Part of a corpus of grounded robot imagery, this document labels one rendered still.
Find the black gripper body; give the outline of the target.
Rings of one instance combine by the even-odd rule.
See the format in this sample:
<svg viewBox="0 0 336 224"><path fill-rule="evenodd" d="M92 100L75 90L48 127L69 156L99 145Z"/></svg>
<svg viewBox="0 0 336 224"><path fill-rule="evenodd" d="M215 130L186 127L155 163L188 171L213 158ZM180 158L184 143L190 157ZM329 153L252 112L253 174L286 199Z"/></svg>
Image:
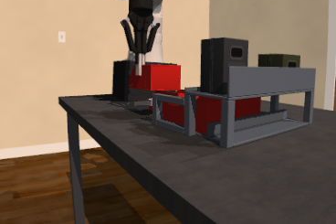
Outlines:
<svg viewBox="0 0 336 224"><path fill-rule="evenodd" d="M140 16L142 18L142 29L144 29L145 17L149 17L148 27L154 20L152 11L153 0L129 0L129 14L127 15L127 17L129 17L131 25L136 29L137 16Z"/></svg>

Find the red bin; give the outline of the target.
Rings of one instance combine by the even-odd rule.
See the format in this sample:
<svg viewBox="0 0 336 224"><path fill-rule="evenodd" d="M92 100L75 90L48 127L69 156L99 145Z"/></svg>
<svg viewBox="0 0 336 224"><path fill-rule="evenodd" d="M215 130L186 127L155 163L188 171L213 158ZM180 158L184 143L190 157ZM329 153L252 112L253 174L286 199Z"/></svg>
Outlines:
<svg viewBox="0 0 336 224"><path fill-rule="evenodd" d="M160 93L160 94L166 94L166 95L172 95L172 96L177 96L177 97L184 97L184 90L176 91L174 92L168 92L168 91L156 91L155 93ZM163 108L168 104L169 102L164 102L163 101ZM152 111L152 106L149 106L149 110Z"/></svg>
<svg viewBox="0 0 336 224"><path fill-rule="evenodd" d="M130 75L130 88L146 91L180 91L181 65L142 65L142 75L136 75L136 65Z"/></svg>
<svg viewBox="0 0 336 224"><path fill-rule="evenodd" d="M236 100L235 118L260 113L261 97Z"/></svg>
<svg viewBox="0 0 336 224"><path fill-rule="evenodd" d="M198 97L196 99L195 131L206 134L207 123L221 121L222 100ZM168 103L163 108L163 120L184 125L184 106Z"/></svg>

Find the grey metal shelf frame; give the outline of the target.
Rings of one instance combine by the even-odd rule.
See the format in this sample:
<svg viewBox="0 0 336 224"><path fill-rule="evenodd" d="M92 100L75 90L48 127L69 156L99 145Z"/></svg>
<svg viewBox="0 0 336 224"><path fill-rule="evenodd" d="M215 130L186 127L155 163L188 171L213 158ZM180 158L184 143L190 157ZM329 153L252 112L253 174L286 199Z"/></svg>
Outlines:
<svg viewBox="0 0 336 224"><path fill-rule="evenodd" d="M154 93L152 124L187 136L198 135L230 148L312 124L316 68L229 67L226 94L184 88L184 97ZM287 119L278 109L279 95L305 92L303 122ZM221 121L207 123L207 132L195 131L196 96L222 100ZM235 118L235 100L270 97L270 112ZM184 106L184 125L163 120L163 101ZM221 124L221 130L220 130Z"/></svg>

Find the olive green case with orange latches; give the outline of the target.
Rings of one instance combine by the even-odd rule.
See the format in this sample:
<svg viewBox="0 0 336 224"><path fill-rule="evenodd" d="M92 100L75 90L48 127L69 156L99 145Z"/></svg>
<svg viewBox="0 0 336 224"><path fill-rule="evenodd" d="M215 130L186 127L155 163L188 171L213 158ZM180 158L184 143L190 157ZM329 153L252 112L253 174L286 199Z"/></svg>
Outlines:
<svg viewBox="0 0 336 224"><path fill-rule="evenodd" d="M258 54L258 67L300 68L300 56L289 54Z"/></svg>

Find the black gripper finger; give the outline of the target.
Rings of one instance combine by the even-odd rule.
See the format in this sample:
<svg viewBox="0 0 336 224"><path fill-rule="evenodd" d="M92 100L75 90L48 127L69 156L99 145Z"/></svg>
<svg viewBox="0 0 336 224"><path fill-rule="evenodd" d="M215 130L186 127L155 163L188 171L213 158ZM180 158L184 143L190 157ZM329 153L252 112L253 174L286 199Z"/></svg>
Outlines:
<svg viewBox="0 0 336 224"><path fill-rule="evenodd" d="M141 30L142 18L137 16L137 28L133 28L134 41L131 33L129 17L121 20L121 25L124 28L125 36L127 39L129 51L135 54L136 75L142 75L142 48L141 48Z"/></svg>
<svg viewBox="0 0 336 224"><path fill-rule="evenodd" d="M146 53L152 51L152 45L153 45L153 42L156 36L157 29L161 25L160 23L157 23L155 20L152 21L152 25L151 25L152 28L151 28L151 31L150 31L150 34L147 40L148 24L149 24L149 17L145 17L144 18L144 29L141 30L142 65L145 65Z"/></svg>

